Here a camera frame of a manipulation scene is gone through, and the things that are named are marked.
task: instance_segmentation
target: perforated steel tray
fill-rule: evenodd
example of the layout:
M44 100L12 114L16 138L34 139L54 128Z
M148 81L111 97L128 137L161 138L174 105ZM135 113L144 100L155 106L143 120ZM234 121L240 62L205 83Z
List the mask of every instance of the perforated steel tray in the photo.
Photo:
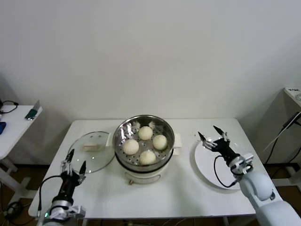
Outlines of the perforated steel tray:
M143 126L149 126L153 129L153 136L150 140L145 141L138 137L138 131ZM157 150L152 144L153 138L159 134L167 138L167 148L165 150ZM136 154L127 155L122 150L122 145L129 139L135 139L139 143L139 150ZM174 132L171 126L165 120L152 115L138 115L124 121L118 126L113 136L113 147L119 162L136 172L153 171L160 168L169 161L173 153L173 146ZM139 161L140 154L147 150L154 152L156 161L150 165L141 165Z

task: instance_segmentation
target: desk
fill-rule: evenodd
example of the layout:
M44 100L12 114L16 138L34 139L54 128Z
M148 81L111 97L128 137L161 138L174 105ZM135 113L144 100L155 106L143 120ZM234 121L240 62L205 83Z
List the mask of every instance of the desk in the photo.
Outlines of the desk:
M13 109L14 105L4 105L1 110L7 112ZM22 135L34 122L25 119L26 114L32 109L33 106L19 105L14 111L3 114L1 121L6 122L6 127L3 133L0 135L0 160L7 168L8 171L0 169L0 179L2 182L15 191L15 194L10 202L18 201L20 198L33 198L36 191L26 190L26 186L30 181L30 178L24 178L22 183L16 182L9 174L11 171L16 172L17 167L6 158L11 149L19 141ZM42 108L38 110L36 117L42 112Z
M301 87L286 87L284 92L301 107L301 100L296 98L296 95L301 95Z
M60 173L72 143L92 131L114 132L123 120L74 121L58 149L45 178ZM87 174L86 180L75 188L74 205L87 209L86 218L190 218L254 214L249 200L241 191L213 186L198 171L194 151L198 144L197 131L208 137L216 136L213 125L228 132L232 141L254 155L256 171L267 174L243 129L235 119L170 119L166 120L175 133L181 135L182 150L173 156L166 174L148 185L129 185L116 158L104 169ZM213 163L205 162L208 167ZM42 213L51 205L61 185L60 178L51 179L42 188ZM29 215L36 216L38 194Z

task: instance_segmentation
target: steamed bun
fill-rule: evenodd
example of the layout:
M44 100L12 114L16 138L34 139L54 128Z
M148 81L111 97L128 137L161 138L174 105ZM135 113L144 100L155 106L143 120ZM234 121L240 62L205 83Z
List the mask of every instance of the steamed bun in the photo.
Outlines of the steamed bun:
M139 143L133 139L127 140L122 145L122 150L124 151L125 154L128 155L136 154L137 151L139 150Z
M152 129L148 126L143 126L139 129L138 136L141 140L149 140L152 137Z
M152 151L144 151L141 153L139 160L142 165L149 165L156 161L156 155Z
M167 138L163 135L156 135L152 141L154 147L158 150L164 150L167 147Z

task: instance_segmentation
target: white plate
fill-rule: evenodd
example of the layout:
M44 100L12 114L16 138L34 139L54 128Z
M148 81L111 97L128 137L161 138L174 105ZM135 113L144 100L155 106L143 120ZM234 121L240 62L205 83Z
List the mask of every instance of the white plate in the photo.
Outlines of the white plate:
M230 143L230 147L234 152L243 155L241 148L236 143ZM211 152L210 150L203 147L203 142L200 142L196 147L196 151L194 153L194 157L199 171L204 175L204 177L206 177L207 180L209 180L211 183L220 188L229 190L239 190L239 183L236 183L234 186L227 188L221 185L221 183L217 180L214 173L213 163L214 159L218 155L220 155L220 153ZM225 160L222 157L216 160L215 168L216 173L219 179L223 182L223 184L230 185L235 180L233 174L230 171L230 168L227 166Z

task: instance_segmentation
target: black cable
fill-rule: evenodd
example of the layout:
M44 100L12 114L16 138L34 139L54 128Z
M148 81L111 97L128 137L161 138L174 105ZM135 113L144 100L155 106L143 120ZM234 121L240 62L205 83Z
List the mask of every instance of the black cable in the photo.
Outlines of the black cable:
M232 187L236 184L236 181L232 182L230 185L225 185L221 182L221 180L218 178L217 176L217 173L216 173L216 169L215 169L215 164L216 164L216 160L219 158L219 157L222 157L221 155L217 156L215 159L214 159L214 163L213 163L213 169L214 169L214 173L215 173L215 176L217 178L217 180L221 183L221 185L223 185L224 187Z
M4 112L4 111L0 111L0 114L7 114L7 113L10 113L12 111L14 111L15 109L17 109L17 107L19 106L19 104L15 101L11 101L11 100L6 100L6 101L3 101L2 103L4 104L5 102L11 102L14 104L14 106L16 106L14 109L8 111L8 112Z
M3 184L2 184L1 181L0 181L0 184L1 184L1 209L2 209L3 214L4 214L4 212L7 211L7 210L4 210L4 208L3 208ZM32 221L34 220L34 218L32 218L31 220L27 221L26 223L23 223L23 224L16 224L16 223L12 222L11 220L7 219L7 215L4 215L4 218L5 218L5 220L7 220L9 223L11 223L11 224L13 224L13 225L15 225L15 226L24 226L24 225L26 225L26 224L28 224L28 223L30 223L30 222L32 222Z
M41 186L40 186L40 190L39 190L39 206L38 206L38 211L42 210L42 186L43 186L43 184L46 181L48 181L49 179L52 179L52 178L61 178L61 176L60 175L51 176L51 177L48 177L48 178L46 178L45 180L42 181Z
M297 154L295 154L295 156L288 163L290 163L291 161L293 161L299 155L300 152L301 152L301 146L300 146Z
M1 209L4 212L4 208L3 208L3 184L2 184L1 181L0 181L0 184L1 184Z
M272 147L272 150L271 150L271 152L269 153L268 159L265 161L265 164L268 163L270 157L272 156L277 141L278 141L278 138L275 140L275 142L274 142L274 144L273 144L273 147Z
M298 155L299 155L299 153L301 152L301 146L300 146L300 148L299 148L299 150L298 150L298 152L297 152L297 154L295 154L295 156L290 160L290 161L288 161L288 163L290 163L291 161L293 161ZM276 170L276 172L271 176L271 179L281 170L281 169L283 169L285 166L282 166L282 167L280 167L279 169L277 169Z

